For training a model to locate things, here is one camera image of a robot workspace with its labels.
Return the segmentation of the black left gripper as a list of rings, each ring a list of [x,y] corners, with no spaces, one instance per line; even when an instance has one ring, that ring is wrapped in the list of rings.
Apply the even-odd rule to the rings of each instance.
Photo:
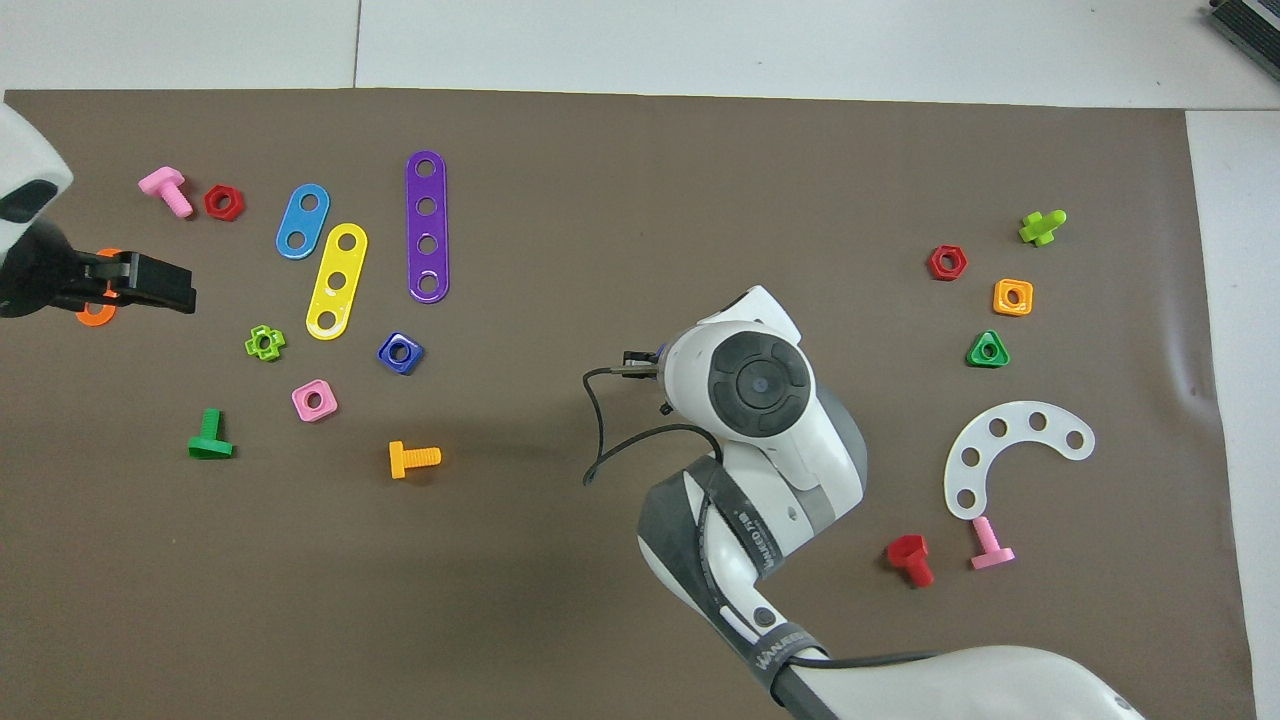
[[[78,279],[79,300],[64,293]],[[78,313],[84,301],[122,297],[131,304],[195,314],[192,270],[141,252],[78,252],[51,222],[36,220],[6,252],[1,269],[1,316],[27,316],[46,306]]]

